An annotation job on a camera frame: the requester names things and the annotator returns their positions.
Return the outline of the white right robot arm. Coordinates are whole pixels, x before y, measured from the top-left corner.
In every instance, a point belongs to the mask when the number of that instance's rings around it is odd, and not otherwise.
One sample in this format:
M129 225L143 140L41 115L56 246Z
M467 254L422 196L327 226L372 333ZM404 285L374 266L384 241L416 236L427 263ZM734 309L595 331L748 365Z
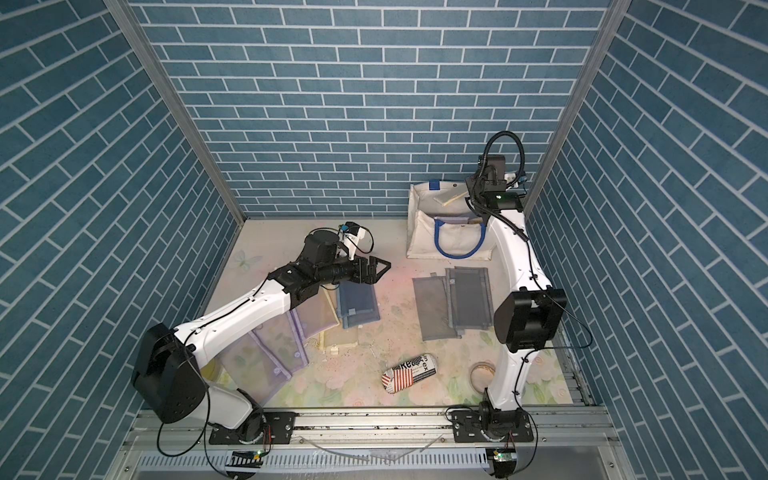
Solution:
M565 292L541 270L525 230L519 195L507 189L502 155L482 155L466 179L467 203L480 215L506 269L506 298L496 308L493 328L501 344L494 378L481 408L491 417L522 414L522 393L539 352L552 340L567 305Z

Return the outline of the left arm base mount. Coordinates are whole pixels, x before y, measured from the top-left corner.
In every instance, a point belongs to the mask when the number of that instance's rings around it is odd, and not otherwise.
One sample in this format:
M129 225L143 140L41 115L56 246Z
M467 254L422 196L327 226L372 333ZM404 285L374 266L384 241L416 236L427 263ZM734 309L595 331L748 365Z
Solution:
M266 411L251 414L236 429L214 425L211 445L287 445L293 435L297 414L291 411Z

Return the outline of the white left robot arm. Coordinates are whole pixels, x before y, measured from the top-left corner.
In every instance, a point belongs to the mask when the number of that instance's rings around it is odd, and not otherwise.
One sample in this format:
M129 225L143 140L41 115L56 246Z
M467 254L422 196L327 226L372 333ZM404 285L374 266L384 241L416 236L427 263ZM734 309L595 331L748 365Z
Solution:
M200 370L264 322L315 296L321 287L350 281L376 284L390 262L360 255L352 231L319 228L307 234L298 257L270 272L255 289L210 314L174 327L158 324L143 335L132 385L164 424L188 417L228 430L259 421L258 402L209 384Z

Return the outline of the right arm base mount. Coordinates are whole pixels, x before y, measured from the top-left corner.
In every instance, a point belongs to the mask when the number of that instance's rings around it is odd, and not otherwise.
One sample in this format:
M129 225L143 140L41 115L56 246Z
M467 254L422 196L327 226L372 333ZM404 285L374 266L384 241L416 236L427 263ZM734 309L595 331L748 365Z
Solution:
M535 439L533 425L521 410L454 408L445 412L456 443L518 443Z

